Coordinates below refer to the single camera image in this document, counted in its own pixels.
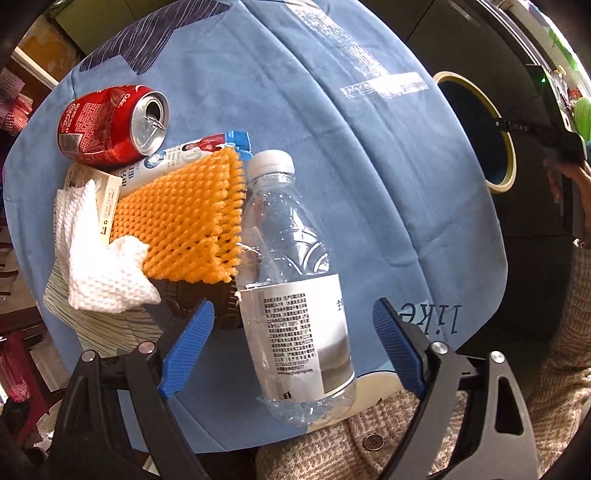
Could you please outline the person's right hand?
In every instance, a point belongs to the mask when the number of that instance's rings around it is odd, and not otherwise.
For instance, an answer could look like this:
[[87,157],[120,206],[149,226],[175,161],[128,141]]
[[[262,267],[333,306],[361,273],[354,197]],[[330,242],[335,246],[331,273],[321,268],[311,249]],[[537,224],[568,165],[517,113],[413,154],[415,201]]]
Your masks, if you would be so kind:
[[[546,168],[547,178],[549,181],[550,191],[554,197],[554,201],[559,203],[562,200],[562,188],[558,183],[558,176],[552,169],[552,164],[545,160],[543,162]],[[584,167],[558,162],[556,167],[561,174],[571,179],[578,187],[581,197],[581,204],[584,212],[584,233],[590,233],[590,206],[591,206],[591,178],[590,178],[590,167],[585,165]]]

